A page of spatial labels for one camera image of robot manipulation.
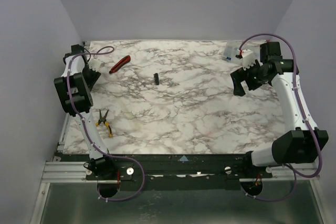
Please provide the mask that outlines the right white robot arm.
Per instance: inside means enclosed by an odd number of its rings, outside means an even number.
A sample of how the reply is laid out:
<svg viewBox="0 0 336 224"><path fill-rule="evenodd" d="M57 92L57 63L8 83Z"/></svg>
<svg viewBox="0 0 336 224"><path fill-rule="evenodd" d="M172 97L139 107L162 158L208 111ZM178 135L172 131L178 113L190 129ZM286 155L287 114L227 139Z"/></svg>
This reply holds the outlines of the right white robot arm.
<svg viewBox="0 0 336 224"><path fill-rule="evenodd" d="M319 129L301 91L299 70L293 59L284 59L278 42L260 45L260 58L251 50L240 50L236 58L242 67L230 74L234 95L244 96L242 83L250 91L271 85L282 110L285 133L269 147L246 154L249 165L265 167L286 163L312 163L327 143L327 131Z"/></svg>

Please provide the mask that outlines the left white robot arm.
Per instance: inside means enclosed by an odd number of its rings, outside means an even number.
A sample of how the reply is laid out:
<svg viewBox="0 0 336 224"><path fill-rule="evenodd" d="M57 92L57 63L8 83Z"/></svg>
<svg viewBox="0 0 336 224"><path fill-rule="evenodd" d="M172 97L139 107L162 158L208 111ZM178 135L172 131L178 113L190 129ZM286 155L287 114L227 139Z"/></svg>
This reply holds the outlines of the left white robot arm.
<svg viewBox="0 0 336 224"><path fill-rule="evenodd" d="M63 58L65 70L54 85L63 110L76 121L88 147L89 161L84 167L96 178L111 179L118 169L94 122L91 90L101 73L99 63L87 59L89 54L82 45L72 45Z"/></svg>

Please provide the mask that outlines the clear plastic parts box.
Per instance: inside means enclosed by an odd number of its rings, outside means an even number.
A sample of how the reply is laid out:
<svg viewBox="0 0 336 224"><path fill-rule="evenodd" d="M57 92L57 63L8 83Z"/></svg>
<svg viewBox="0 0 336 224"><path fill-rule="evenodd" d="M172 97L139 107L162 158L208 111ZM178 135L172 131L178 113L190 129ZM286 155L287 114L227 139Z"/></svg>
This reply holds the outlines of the clear plastic parts box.
<svg viewBox="0 0 336 224"><path fill-rule="evenodd" d="M241 45L240 41L228 40L224 48L223 59L227 62L234 63L236 65L241 64L242 62L241 59L236 57L240 53L239 50L240 45Z"/></svg>

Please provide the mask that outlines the red black utility knife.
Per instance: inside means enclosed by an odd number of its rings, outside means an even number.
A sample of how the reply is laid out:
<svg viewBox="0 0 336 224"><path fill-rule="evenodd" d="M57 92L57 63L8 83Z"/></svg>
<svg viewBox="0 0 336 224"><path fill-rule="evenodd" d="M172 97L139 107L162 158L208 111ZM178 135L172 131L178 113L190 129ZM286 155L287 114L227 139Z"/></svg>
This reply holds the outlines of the red black utility knife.
<svg viewBox="0 0 336 224"><path fill-rule="evenodd" d="M125 64L129 63L130 61L131 61L130 55L123 57L109 70L109 74L116 73L119 69L121 69Z"/></svg>

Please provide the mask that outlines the black pin header strip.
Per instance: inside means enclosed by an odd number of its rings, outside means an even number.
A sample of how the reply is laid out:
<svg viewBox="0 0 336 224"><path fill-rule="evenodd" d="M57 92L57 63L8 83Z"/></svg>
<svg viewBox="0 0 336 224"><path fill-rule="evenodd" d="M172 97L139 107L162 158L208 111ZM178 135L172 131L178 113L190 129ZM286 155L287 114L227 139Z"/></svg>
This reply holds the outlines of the black pin header strip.
<svg viewBox="0 0 336 224"><path fill-rule="evenodd" d="M160 84L158 73L155 73L153 76L154 76L154 83L155 85L158 86Z"/></svg>

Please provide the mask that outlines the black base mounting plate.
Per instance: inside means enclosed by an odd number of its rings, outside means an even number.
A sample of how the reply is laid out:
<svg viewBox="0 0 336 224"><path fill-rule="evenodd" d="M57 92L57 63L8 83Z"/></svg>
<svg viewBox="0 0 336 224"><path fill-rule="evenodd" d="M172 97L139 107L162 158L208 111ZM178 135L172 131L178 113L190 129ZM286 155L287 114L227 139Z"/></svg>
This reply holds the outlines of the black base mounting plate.
<svg viewBox="0 0 336 224"><path fill-rule="evenodd" d="M87 154L55 153L54 160L78 164L85 182L142 190L239 190L240 181L272 177L265 167L247 165L243 154L133 154L91 161Z"/></svg>

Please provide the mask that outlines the yellow handled pliers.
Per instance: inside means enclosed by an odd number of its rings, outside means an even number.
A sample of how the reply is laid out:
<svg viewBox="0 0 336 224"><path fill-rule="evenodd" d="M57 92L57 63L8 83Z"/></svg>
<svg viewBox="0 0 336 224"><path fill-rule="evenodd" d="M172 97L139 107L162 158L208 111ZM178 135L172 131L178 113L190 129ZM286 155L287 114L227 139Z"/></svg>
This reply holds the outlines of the yellow handled pliers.
<svg viewBox="0 0 336 224"><path fill-rule="evenodd" d="M108 137L113 137L111 126L109 122L107 121L108 113L109 113L109 109L106 110L104 115L102 115L101 110L99 110L99 118L98 118L98 121L96 122L96 126L103 124L108 130Z"/></svg>

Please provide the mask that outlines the aluminium extrusion frame rail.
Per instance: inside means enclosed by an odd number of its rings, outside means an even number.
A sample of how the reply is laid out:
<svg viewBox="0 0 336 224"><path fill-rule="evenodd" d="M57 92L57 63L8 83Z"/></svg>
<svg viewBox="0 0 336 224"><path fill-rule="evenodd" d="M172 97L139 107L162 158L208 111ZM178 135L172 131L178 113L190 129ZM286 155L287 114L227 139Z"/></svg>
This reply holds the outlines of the aluminium extrusion frame rail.
<svg viewBox="0 0 336 224"><path fill-rule="evenodd" d="M42 183L81 183L86 181L83 162L46 162Z"/></svg>

